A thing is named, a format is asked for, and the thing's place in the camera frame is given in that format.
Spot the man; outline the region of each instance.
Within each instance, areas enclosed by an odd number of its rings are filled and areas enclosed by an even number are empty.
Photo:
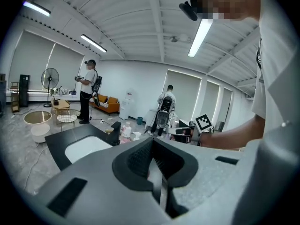
[[[275,103],[274,91],[270,87],[286,71],[285,68],[294,66],[299,60],[297,33],[276,0],[191,0],[191,7],[197,8],[197,13],[205,11],[207,14],[219,14],[225,19],[234,20],[252,17],[259,22],[261,41],[256,56],[258,71],[252,106],[254,118],[234,130],[200,136],[201,146],[204,147],[244,147],[249,141],[262,138],[264,133],[279,127],[285,121],[283,109],[281,107],[279,111],[279,102],[276,100]],[[288,88],[277,92],[286,96],[284,92],[289,93],[290,90]]]
[[[77,78],[77,81],[82,83],[81,85],[81,91],[80,91],[80,116],[78,116],[79,119],[82,119],[80,121],[80,124],[88,124],[89,121],[89,101],[92,97],[93,90],[92,86],[95,84],[97,80],[97,72],[95,70],[96,62],[94,60],[89,60],[87,63],[87,74],[85,76],[85,79]]]
[[[165,97],[171,97],[173,102],[172,102],[172,105],[171,105],[171,108],[170,108],[170,113],[174,113],[174,109],[175,109],[175,103],[176,103],[176,98],[175,98],[175,95],[172,93],[173,91],[173,86],[172,85],[169,85],[168,86],[168,90],[167,92],[164,92],[162,93],[159,97],[158,97],[158,104],[159,104],[159,107],[158,107],[158,111],[156,113],[156,116],[155,116],[155,119],[154,119],[154,123],[153,123],[153,126],[152,126],[152,129],[151,131],[148,131],[148,134],[153,136],[153,133],[155,132],[156,130],[156,127],[157,127],[157,118],[158,118],[158,112],[159,112],[159,109],[162,105],[162,101]],[[163,138],[162,136],[162,133],[163,133],[163,130],[164,128],[163,127],[160,127],[159,130],[158,130],[158,136],[157,138]]]

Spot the white ceiling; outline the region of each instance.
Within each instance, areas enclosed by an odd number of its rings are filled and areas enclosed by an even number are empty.
[[[179,9],[187,0],[31,0],[51,11],[46,17],[27,7],[20,15],[88,47],[86,34],[108,52],[102,60],[143,60],[190,68],[219,78],[250,96],[255,92],[259,28],[253,19],[214,23],[194,58],[188,57],[200,21]],[[187,41],[170,37],[187,35]]]

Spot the concrete floor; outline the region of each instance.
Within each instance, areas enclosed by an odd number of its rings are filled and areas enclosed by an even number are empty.
[[[71,103],[70,108],[80,110],[80,104]],[[51,111],[51,108],[45,108],[43,107],[43,104],[31,104],[28,108],[21,108],[19,114],[30,109],[33,109],[34,111]],[[32,140],[30,133],[31,126],[23,121],[25,115],[26,114],[14,116],[11,113],[10,106],[7,105],[6,113],[0,118],[0,156],[14,184],[34,195],[47,180],[59,173],[60,170],[53,160],[46,143],[40,143],[37,146],[37,143]],[[132,132],[136,131],[143,133],[145,131],[144,124],[137,125],[136,121],[131,119],[122,120],[117,114],[109,116],[98,109],[93,109],[92,117],[93,119],[104,119],[110,124],[119,121],[124,125],[126,121],[130,121]],[[91,120],[90,123],[102,131],[110,128],[109,124],[101,124],[100,120]],[[52,134],[60,132],[60,125],[56,125],[56,119],[52,118],[49,125]],[[79,120],[75,121],[75,125],[76,127],[81,126]],[[72,123],[63,124],[62,127],[63,131],[72,128]],[[146,133],[142,135],[141,138],[148,136],[149,135]],[[42,151],[43,153],[38,160],[38,156]]]

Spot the orange sofa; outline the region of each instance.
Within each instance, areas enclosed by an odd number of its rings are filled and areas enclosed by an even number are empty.
[[[108,98],[107,96],[98,94],[98,101],[101,106],[97,106],[95,103],[92,103],[92,102],[90,102],[90,105],[93,107],[96,107],[104,112],[107,112],[109,114],[117,113],[120,109],[120,103],[118,103],[118,99],[115,97],[109,97],[107,100],[107,98]]]

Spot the standing fan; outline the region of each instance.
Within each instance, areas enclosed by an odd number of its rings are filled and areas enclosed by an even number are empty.
[[[41,82],[44,88],[48,89],[47,92],[47,103],[44,104],[44,107],[51,107],[51,103],[49,103],[49,90],[56,87],[58,84],[60,76],[58,72],[54,68],[47,68],[41,77]]]

